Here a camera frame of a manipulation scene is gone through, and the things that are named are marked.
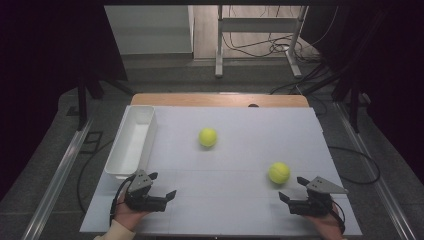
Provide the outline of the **white board sheet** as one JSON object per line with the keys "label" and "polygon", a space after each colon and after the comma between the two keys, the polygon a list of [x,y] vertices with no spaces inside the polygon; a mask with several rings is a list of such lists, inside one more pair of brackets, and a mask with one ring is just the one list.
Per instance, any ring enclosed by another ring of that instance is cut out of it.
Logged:
{"label": "white board sheet", "polygon": [[[321,125],[311,108],[165,107],[155,108],[157,130],[145,170],[157,172],[150,190],[176,197],[162,213],[147,216],[142,235],[216,237],[312,237],[315,230],[290,214],[280,198],[304,199],[298,177],[341,182]],[[212,147],[199,143],[204,128],[217,132]],[[290,168],[284,184],[273,183],[275,162]],[[103,171],[81,226],[103,233],[122,180]]]}

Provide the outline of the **wooden table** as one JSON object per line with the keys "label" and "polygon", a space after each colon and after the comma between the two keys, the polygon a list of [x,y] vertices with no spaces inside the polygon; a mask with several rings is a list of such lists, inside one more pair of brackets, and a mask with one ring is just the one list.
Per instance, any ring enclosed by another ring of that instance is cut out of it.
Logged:
{"label": "wooden table", "polygon": [[135,94],[132,105],[194,106],[194,107],[308,107],[304,96],[236,93],[141,93]]}

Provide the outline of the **yellow tennis ball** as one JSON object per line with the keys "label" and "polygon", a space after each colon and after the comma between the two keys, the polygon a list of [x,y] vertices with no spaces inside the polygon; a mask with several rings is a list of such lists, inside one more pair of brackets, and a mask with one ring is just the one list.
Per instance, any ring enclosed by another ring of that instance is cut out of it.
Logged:
{"label": "yellow tennis ball", "polygon": [[198,134],[199,143],[204,147],[212,147],[217,142],[217,132],[213,128],[204,128]]}
{"label": "yellow tennis ball", "polygon": [[284,184],[290,178],[290,168],[283,162],[275,162],[268,169],[269,179],[276,184]]}

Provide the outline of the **person's left hand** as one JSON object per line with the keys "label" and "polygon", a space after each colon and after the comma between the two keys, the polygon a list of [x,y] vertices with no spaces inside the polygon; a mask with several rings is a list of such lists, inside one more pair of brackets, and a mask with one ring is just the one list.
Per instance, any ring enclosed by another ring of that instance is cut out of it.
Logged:
{"label": "person's left hand", "polygon": [[130,231],[134,231],[148,212],[138,212],[130,209],[125,203],[125,194],[118,197],[113,219]]}

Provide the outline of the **metal floor rail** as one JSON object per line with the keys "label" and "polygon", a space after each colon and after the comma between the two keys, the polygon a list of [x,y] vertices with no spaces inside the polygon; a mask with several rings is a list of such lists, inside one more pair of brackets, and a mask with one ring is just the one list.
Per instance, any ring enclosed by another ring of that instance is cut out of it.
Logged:
{"label": "metal floor rail", "polygon": [[[360,153],[371,156],[362,136],[359,133],[356,133],[351,127],[348,111],[343,104],[336,102],[334,103],[334,107],[342,120],[344,128],[349,135],[354,148]],[[409,223],[409,220],[392,191],[389,189],[389,186],[383,176],[380,176],[380,179],[374,183],[374,186],[401,240],[417,240],[417,235],[415,234],[412,225]]]}
{"label": "metal floor rail", "polygon": [[38,240],[60,192],[69,176],[76,157],[89,132],[93,119],[89,118],[80,130],[77,130],[68,145],[36,211],[34,212],[21,240]]}

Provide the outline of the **black stand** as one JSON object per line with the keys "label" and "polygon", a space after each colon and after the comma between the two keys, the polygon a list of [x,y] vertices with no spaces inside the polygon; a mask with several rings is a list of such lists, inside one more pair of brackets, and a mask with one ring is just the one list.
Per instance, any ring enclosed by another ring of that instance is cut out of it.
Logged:
{"label": "black stand", "polygon": [[359,132],[357,119],[359,107],[359,78],[356,70],[361,56],[362,53],[357,51],[339,71],[302,91],[303,96],[308,96],[324,86],[338,81],[331,94],[332,99],[334,102],[341,102],[347,94],[350,94],[349,123],[356,133]]}
{"label": "black stand", "polygon": [[81,131],[88,123],[87,95],[90,95],[95,100],[101,100],[105,94],[100,84],[101,81],[108,83],[129,96],[134,96],[136,94],[134,90],[123,85],[117,79],[108,76],[106,73],[102,73],[100,70],[85,70],[83,74],[77,78],[78,131]]}

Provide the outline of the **white cabinet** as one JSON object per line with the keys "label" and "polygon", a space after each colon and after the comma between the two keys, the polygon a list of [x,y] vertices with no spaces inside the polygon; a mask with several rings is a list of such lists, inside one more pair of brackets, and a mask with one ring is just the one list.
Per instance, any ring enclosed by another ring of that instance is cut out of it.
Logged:
{"label": "white cabinet", "polygon": [[105,6],[105,11],[122,55],[193,52],[190,5]]}

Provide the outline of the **white metal desk frame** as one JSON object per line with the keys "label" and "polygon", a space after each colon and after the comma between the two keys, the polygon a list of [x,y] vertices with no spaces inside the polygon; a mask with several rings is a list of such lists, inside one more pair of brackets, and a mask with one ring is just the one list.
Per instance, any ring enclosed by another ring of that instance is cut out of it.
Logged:
{"label": "white metal desk frame", "polygon": [[223,34],[224,33],[289,33],[292,39],[284,47],[285,56],[295,78],[302,74],[295,59],[295,46],[303,26],[307,6],[301,6],[296,18],[225,18],[223,6],[218,6],[218,38],[215,58],[215,76],[223,76]]}

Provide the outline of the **person's right hand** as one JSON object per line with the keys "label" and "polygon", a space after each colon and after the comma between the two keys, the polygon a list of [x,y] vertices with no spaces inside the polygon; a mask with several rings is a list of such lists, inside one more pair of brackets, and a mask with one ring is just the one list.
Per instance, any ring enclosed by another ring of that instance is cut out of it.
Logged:
{"label": "person's right hand", "polygon": [[329,214],[320,217],[306,216],[323,240],[346,240],[343,236],[338,209],[335,204]]}

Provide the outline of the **dark curtain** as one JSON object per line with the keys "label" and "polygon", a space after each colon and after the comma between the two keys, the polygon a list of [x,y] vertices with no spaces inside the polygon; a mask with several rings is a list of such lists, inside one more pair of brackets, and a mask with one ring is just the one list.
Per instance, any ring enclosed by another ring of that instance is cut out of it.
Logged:
{"label": "dark curtain", "polygon": [[424,0],[352,0],[340,7],[324,53],[338,80],[424,184]]}
{"label": "dark curtain", "polygon": [[106,0],[0,0],[0,200],[23,171],[58,111],[83,84],[126,80]]}

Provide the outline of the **white plastic bin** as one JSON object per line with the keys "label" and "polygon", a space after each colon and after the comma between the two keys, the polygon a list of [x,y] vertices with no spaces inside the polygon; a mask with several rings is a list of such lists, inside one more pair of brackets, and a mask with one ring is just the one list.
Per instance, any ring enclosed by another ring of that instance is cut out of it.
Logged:
{"label": "white plastic bin", "polygon": [[146,169],[156,130],[153,106],[127,106],[104,171],[117,180],[123,180],[138,169]]}

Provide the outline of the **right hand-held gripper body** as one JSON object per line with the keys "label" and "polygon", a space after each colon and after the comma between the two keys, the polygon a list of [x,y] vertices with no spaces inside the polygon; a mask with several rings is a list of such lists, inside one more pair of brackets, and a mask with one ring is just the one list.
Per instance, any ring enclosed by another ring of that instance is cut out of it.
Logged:
{"label": "right hand-held gripper body", "polygon": [[305,200],[292,200],[288,204],[291,214],[320,217],[325,216],[332,210],[332,194],[347,194],[348,190],[336,185],[322,177],[309,180],[306,188],[307,198]]}

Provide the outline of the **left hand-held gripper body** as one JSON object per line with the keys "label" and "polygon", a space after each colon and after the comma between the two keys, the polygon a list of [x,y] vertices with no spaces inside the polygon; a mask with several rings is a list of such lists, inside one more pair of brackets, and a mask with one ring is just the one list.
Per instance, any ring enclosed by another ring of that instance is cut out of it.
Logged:
{"label": "left hand-held gripper body", "polygon": [[167,206],[165,197],[153,197],[149,191],[153,181],[144,170],[139,169],[133,176],[125,193],[126,205],[138,212],[164,212]]}

